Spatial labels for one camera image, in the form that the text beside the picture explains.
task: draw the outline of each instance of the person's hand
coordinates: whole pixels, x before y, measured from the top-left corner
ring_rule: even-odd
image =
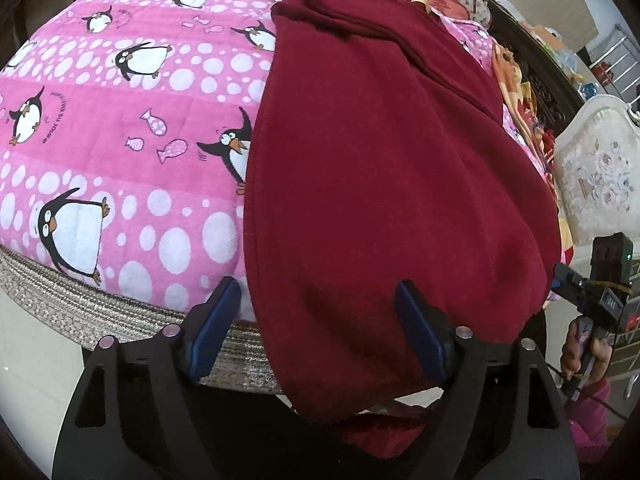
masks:
[[[566,334],[566,341],[562,346],[562,357],[560,358],[560,369],[567,379],[571,379],[573,374],[580,371],[580,342],[576,339],[578,324],[572,321]],[[607,371],[613,348],[604,339],[593,339],[591,341],[591,354],[596,358],[591,370],[591,375],[587,380],[589,384],[599,382]]]

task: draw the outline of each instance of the fish print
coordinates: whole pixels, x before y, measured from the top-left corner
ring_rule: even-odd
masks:
[[[140,119],[146,121],[154,135],[162,137],[166,133],[166,123],[160,117],[151,115],[151,108],[140,115]]]
[[[145,145],[145,139],[140,139],[139,137],[127,137],[127,142],[124,143],[125,146],[129,146],[134,152],[139,152],[143,146]]]
[[[180,156],[187,151],[188,145],[187,141],[184,139],[174,139],[169,142],[162,150],[156,150],[158,154],[158,158],[160,159],[160,164],[164,164],[164,162],[168,158],[174,158],[176,156]]]

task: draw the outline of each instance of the ornate headboard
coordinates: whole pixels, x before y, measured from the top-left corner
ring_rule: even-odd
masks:
[[[522,78],[529,81],[538,99],[538,118],[556,137],[571,123],[584,104],[560,68],[536,41],[495,2],[489,1],[492,24],[489,33],[513,52]]]

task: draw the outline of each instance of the blue gripper pad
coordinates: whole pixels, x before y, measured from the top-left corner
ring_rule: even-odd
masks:
[[[187,375],[191,381],[197,382],[202,377],[209,375],[213,368],[222,342],[231,323],[240,310],[242,291],[235,279],[225,276],[213,291],[207,303],[195,306],[188,314],[183,326],[188,323],[194,310],[204,307],[209,310],[204,319],[199,319],[202,324],[200,330],[191,339],[187,333],[185,340],[185,353],[188,363]]]
[[[453,327],[446,314],[427,303],[411,280],[402,280],[396,287],[396,314],[425,377],[435,384],[445,383],[455,358]]]

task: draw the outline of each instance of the pink blanket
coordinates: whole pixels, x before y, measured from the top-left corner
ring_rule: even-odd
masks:
[[[0,242],[171,310],[243,288],[251,132],[279,0],[78,0],[0,73]],[[479,25],[444,19],[483,65]]]

